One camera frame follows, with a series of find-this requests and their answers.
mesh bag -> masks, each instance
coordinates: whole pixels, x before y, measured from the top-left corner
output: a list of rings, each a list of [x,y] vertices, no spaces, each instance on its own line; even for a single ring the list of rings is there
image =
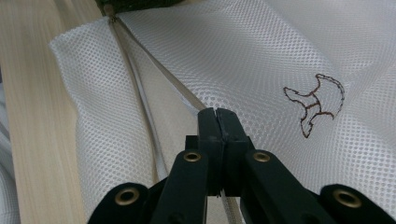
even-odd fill
[[[78,108],[87,215],[119,183],[155,181],[128,64],[147,95],[163,169],[196,132],[194,110],[155,58],[205,106],[236,112],[255,147],[306,188],[345,184],[396,217],[395,17],[392,1],[213,0],[120,14],[143,47],[126,36],[127,60],[106,19],[57,37],[50,45]]]

hole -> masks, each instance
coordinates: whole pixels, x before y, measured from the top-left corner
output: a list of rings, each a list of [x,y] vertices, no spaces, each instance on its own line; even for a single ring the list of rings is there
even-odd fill
[[[268,156],[267,154],[263,153],[263,152],[256,152],[253,154],[253,158],[256,161],[262,161],[262,162],[266,162],[271,160],[271,157]]]
[[[169,216],[168,223],[170,224],[181,224],[184,223],[184,216],[180,213],[174,213]]]
[[[184,155],[184,160],[186,161],[198,161],[201,159],[201,155],[196,152],[189,152]]]
[[[134,197],[134,193],[133,192],[125,192],[123,194],[121,194],[121,199],[123,201],[129,201]]]
[[[301,216],[301,220],[305,224],[319,224],[320,223],[319,219],[311,214],[303,214]]]
[[[332,196],[335,198],[337,202],[340,204],[350,207],[350,208],[359,208],[361,207],[361,200],[353,193],[343,190],[337,189],[334,191]]]
[[[132,204],[139,198],[139,191],[135,188],[128,188],[120,190],[115,198],[116,204],[125,206]]]

light wood plank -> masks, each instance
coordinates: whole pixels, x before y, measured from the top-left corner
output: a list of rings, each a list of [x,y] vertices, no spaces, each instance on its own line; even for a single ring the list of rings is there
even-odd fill
[[[48,43],[100,18],[93,0],[0,1],[0,64],[22,223],[84,223],[76,111]]]

embroidered logo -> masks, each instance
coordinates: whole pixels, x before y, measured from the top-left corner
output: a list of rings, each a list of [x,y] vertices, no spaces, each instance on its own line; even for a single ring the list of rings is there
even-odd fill
[[[322,115],[335,119],[345,100],[344,87],[339,81],[322,74],[315,75],[315,78],[318,85],[308,94],[302,94],[288,87],[283,88],[283,92],[290,101],[304,108],[304,116],[300,123],[305,138],[308,138],[312,132],[314,119]]]

black clamp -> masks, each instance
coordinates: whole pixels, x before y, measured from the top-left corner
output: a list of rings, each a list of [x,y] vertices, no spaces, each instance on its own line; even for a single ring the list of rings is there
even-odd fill
[[[396,223],[347,186],[326,186],[320,195],[305,189],[274,154],[254,148],[230,110],[199,112],[198,135],[186,137],[185,149],[150,189],[135,183],[112,189],[89,223],[202,224],[207,196],[240,197],[247,224]]]

